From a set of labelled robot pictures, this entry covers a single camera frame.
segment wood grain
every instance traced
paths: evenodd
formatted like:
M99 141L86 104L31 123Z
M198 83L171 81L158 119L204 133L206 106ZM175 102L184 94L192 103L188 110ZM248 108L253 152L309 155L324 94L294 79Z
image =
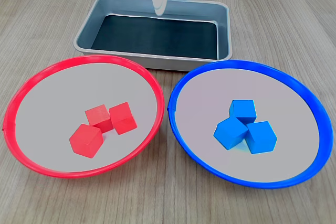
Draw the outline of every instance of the wood grain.
M94 0L0 0L1 123L17 89L80 55L72 40ZM233 59L304 83L336 126L336 1L217 0L230 8ZM183 73L155 71L166 104ZM336 223L336 154L311 180L281 190L240 187L197 165L165 114L152 143L127 164L85 179L31 172L0 136L0 223Z

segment metal tray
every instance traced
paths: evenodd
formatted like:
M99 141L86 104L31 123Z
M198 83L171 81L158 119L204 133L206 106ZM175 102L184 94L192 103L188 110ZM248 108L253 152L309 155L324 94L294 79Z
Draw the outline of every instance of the metal tray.
M114 21L103 28L105 20L117 17L129 20ZM142 24L141 31L140 25L130 25L134 24L134 18L147 18L136 20ZM144 20L150 21L151 24L146 26ZM197 33L197 37L191 33L189 27ZM126 35L130 28L138 30ZM102 43L97 42L97 39L107 38L109 41L104 42L104 47L101 46ZM115 55L135 61L145 68L163 70L190 71L206 63L227 60L232 55L228 7L212 1L169 0L165 13L157 17L152 0L96 0L73 43L76 50L84 55ZM132 45L139 47L140 44L145 46L138 51L129 49ZM168 49L175 49L175 55L143 53L146 50L165 52L162 47L167 49L167 53L174 51ZM209 57L211 50L215 55Z

